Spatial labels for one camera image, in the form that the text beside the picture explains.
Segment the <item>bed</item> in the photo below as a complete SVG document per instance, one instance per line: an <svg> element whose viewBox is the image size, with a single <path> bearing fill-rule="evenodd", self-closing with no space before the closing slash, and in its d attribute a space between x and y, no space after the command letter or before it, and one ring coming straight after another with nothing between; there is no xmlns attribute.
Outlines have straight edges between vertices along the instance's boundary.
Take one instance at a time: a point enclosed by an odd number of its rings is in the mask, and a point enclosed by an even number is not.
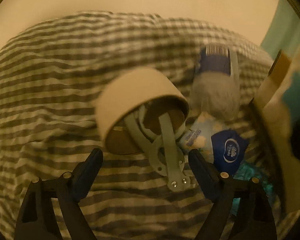
<svg viewBox="0 0 300 240"><path fill-rule="evenodd" d="M2 234L13 239L33 178L59 177L99 147L104 163L80 202L98 239L193 239L212 202L199 187L172 193L143 153L107 153L92 102L111 80L140 66L160 70L188 98L200 48L208 43L226 44L238 54L241 108L227 124L249 139L245 159L267 172L247 105L273 60L243 36L191 19L84 11L44 21L9 40L0 51ZM53 204L63 238L71 239L58 202ZM280 216L278 199L273 210L281 239L300 211ZM222 238L232 224L229 219Z"/></svg>

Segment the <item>screw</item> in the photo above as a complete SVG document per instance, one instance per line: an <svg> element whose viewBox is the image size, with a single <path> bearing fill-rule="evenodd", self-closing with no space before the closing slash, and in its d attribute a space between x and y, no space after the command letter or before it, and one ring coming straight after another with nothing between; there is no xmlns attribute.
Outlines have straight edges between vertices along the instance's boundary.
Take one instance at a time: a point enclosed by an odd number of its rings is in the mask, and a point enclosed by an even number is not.
<svg viewBox="0 0 300 240"><path fill-rule="evenodd" d="M253 183L256 183L256 184L258 184L258 183L259 183L259 179L258 179L258 178L256 178L256 177L253 177L251 180L252 180L252 182L253 182Z"/></svg>
<svg viewBox="0 0 300 240"><path fill-rule="evenodd" d="M221 177L223 177L224 179L227 179L227 178L229 178L229 174L228 174L228 173L226 173L226 172L222 172L222 173L220 173L220 176L221 176Z"/></svg>
<svg viewBox="0 0 300 240"><path fill-rule="evenodd" d="M69 171L67 171L67 172L65 172L64 174L63 174L63 177L65 178L65 179L69 179L70 177L71 177L71 172L69 172Z"/></svg>
<svg viewBox="0 0 300 240"><path fill-rule="evenodd" d="M32 183L37 183L37 182L39 182L39 178L38 178L38 177L35 177L34 179L32 179L31 182L32 182Z"/></svg>

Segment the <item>oval logo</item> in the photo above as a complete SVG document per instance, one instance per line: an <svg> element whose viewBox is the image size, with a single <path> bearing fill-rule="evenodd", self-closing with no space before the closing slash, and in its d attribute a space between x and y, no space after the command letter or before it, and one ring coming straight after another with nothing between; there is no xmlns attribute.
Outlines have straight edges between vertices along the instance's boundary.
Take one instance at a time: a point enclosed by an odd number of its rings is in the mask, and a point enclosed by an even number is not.
<svg viewBox="0 0 300 240"><path fill-rule="evenodd" d="M239 144L234 139L228 139L225 142L225 153L223 158L227 163L233 163L239 156Z"/></svg>

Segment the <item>teal curtain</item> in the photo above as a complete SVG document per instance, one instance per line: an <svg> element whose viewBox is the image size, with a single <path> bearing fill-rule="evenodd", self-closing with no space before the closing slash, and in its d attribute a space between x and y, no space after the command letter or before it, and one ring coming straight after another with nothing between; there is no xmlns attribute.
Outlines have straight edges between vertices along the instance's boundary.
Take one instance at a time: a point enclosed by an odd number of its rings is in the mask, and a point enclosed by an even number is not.
<svg viewBox="0 0 300 240"><path fill-rule="evenodd" d="M261 47L275 59L280 49L289 57L293 57L299 44L300 19L287 0L279 0Z"/></svg>

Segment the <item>beige wall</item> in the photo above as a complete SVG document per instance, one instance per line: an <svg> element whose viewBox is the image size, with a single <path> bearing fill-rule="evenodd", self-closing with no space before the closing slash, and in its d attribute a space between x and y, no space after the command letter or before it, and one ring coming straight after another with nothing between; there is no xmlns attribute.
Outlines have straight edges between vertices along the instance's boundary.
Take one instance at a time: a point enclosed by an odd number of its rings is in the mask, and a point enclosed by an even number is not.
<svg viewBox="0 0 300 240"><path fill-rule="evenodd" d="M278 0L4 0L0 5L0 48L42 20L79 10L158 13L206 20L260 44Z"/></svg>

